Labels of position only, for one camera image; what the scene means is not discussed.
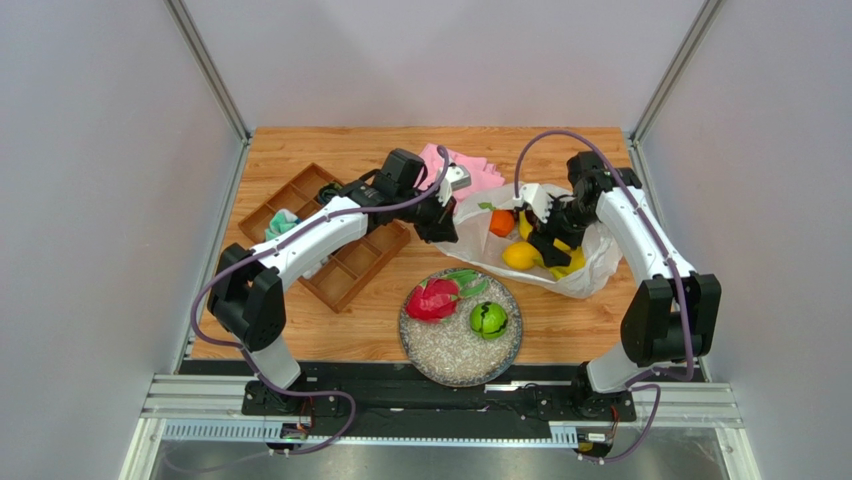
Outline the white plastic bag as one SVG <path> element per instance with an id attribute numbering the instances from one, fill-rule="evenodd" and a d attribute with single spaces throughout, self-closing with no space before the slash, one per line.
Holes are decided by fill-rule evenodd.
<path id="1" fill-rule="evenodd" d="M 516 232 L 506 238 L 498 237 L 489 231 L 489 224 L 492 211 L 511 209 L 513 198 L 514 185 L 511 183 L 470 195 L 458 204 L 453 216 L 459 240 L 437 243 L 435 247 L 491 275 L 542 287 L 570 298 L 588 298 L 603 289 L 618 269 L 622 252 L 612 233 L 600 223 L 591 225 L 585 232 L 581 244 L 585 265 L 564 278 L 557 280 L 539 266 L 518 271 L 505 264 L 503 251 L 521 237 Z"/>

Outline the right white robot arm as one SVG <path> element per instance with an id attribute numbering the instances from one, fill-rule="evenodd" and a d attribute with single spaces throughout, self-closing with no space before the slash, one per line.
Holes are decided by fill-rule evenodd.
<path id="1" fill-rule="evenodd" d="M 674 247 L 650 212 L 638 175 L 615 168 L 592 152 L 566 163 L 569 196 L 554 196 L 540 184 L 516 189 L 534 217 L 529 237 L 548 267 L 566 260 L 555 240 L 575 246 L 585 231 L 605 226 L 627 260 L 637 290 L 621 321 L 620 340 L 590 361 L 591 390 L 610 394 L 657 373 L 675 377 L 670 364 L 694 368 L 712 347 L 722 289 L 713 274 L 699 273 Z"/>

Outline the red fake dragon fruit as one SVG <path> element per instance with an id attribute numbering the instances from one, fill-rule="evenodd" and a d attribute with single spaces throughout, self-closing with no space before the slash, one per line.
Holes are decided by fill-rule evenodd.
<path id="1" fill-rule="evenodd" d="M 478 296 L 488 287 L 489 281 L 472 269 L 429 277 L 413 289 L 403 311 L 420 322 L 442 323 L 455 314 L 463 300 Z"/>

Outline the yellow fake banana bunch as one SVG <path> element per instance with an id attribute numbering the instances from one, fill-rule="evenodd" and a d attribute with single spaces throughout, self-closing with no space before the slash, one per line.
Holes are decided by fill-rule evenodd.
<path id="1" fill-rule="evenodd" d="M 532 224 L 527 220 L 527 216 L 525 213 L 518 214 L 518 233 L 520 237 L 527 241 L 529 235 L 533 231 Z M 554 245 L 560 249 L 563 253 L 567 253 L 570 257 L 571 263 L 567 266 L 554 266 L 547 267 L 549 273 L 554 277 L 555 280 L 560 280 L 573 272 L 583 268 L 585 266 L 585 256 L 583 254 L 583 250 L 581 247 L 577 247 L 576 249 L 570 249 L 566 245 L 562 244 L 560 241 L 555 241 Z"/>

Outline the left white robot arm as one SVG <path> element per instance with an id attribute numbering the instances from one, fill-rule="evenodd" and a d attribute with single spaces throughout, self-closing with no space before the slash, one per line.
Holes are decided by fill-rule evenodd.
<path id="1" fill-rule="evenodd" d="M 424 160 L 392 150 L 381 168 L 344 185 L 318 212 L 287 232 L 249 249 L 231 245 L 220 255 L 214 277 L 196 296 L 233 339 L 271 390 L 287 392 L 301 374 L 282 337 L 284 295 L 312 267 L 395 220 L 411 224 L 429 243 L 458 239 L 452 219 L 456 191 L 470 174 L 443 146 L 442 164 L 425 182 Z"/>

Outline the green fake melon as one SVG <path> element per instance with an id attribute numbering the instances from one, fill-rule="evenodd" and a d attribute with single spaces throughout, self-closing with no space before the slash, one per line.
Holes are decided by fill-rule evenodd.
<path id="1" fill-rule="evenodd" d="M 477 304 L 469 314 L 471 330 L 484 340 L 494 340 L 504 335 L 509 326 L 509 317 L 498 303 L 486 301 Z"/>

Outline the yellow fake lemon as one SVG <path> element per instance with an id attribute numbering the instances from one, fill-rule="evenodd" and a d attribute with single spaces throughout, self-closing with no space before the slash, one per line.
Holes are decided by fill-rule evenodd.
<path id="1" fill-rule="evenodd" d="M 527 271 L 542 263 L 540 252 L 526 241 L 515 242 L 502 252 L 506 266 L 517 271 Z"/>

